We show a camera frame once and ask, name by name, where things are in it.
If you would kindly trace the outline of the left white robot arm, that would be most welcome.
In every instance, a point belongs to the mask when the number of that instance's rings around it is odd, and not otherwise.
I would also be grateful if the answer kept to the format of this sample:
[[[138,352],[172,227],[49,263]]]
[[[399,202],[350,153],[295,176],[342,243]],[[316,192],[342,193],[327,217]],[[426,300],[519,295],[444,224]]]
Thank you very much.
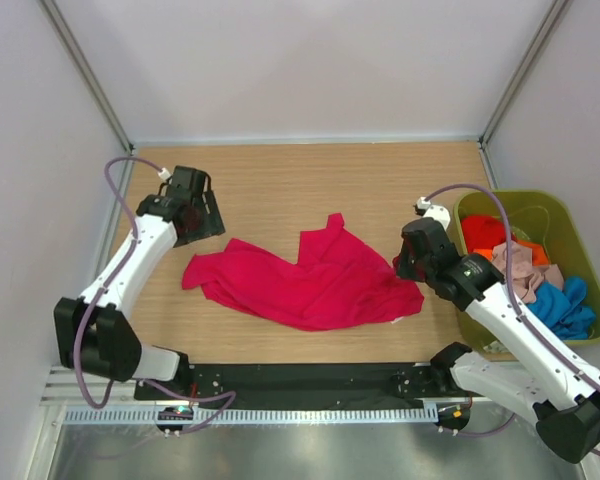
[[[192,386],[183,355],[142,343],[131,326],[139,294],[170,250],[225,232],[211,190],[168,188],[147,196],[131,214],[131,230],[104,270],[74,298],[61,298],[53,317],[61,364],[109,380],[157,380],[171,400]]]

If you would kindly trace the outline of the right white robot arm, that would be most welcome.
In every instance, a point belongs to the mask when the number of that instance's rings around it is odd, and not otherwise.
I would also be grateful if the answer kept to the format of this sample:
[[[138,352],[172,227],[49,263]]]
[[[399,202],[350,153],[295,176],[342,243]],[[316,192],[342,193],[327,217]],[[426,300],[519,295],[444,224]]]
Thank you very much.
[[[514,294],[486,259],[462,256],[444,225],[423,217],[405,225],[399,277],[423,282],[486,327],[522,364],[511,372],[462,343],[431,360],[441,395],[460,389],[486,397],[535,427],[544,444],[576,464],[600,443],[600,370],[575,354]]]

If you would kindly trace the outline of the magenta red t shirt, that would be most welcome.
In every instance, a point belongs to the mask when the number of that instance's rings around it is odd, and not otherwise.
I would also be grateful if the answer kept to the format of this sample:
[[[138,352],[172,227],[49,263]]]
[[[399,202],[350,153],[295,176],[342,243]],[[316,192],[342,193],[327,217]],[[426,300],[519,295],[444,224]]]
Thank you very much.
[[[420,313],[415,282],[346,230],[339,213],[299,236],[294,263],[233,238],[221,252],[195,255],[181,286],[220,305],[303,331],[394,322]]]

